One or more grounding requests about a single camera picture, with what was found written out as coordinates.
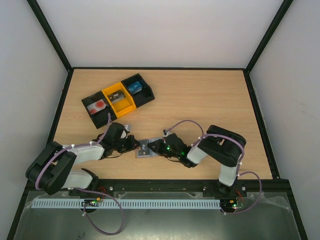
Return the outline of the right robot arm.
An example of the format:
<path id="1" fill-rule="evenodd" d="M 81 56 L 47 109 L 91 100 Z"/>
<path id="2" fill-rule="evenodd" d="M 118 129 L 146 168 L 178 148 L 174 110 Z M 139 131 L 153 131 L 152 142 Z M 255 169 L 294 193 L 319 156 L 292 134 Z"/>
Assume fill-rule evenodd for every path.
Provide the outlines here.
<path id="1" fill-rule="evenodd" d="M 245 155 L 246 139 L 235 132 L 211 125 L 190 146 L 175 133 L 164 131 L 164 137 L 147 144 L 155 154 L 176 161 L 187 168 L 196 167 L 206 157 L 220 163 L 218 191 L 229 196 L 236 189 L 240 164 Z"/>

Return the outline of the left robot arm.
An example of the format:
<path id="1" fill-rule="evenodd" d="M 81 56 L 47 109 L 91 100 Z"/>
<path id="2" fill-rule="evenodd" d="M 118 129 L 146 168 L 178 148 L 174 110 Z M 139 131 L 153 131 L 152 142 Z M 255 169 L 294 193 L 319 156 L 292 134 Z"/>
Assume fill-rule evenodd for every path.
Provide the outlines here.
<path id="1" fill-rule="evenodd" d="M 122 155 L 140 147 L 128 127 L 117 122 L 108 123 L 102 134 L 83 144 L 61 145 L 51 141 L 27 168 L 25 177 L 38 191 L 49 195 L 61 189 L 87 189 L 97 176 L 86 168 L 72 168 L 84 162 L 109 158 L 114 152 Z"/>

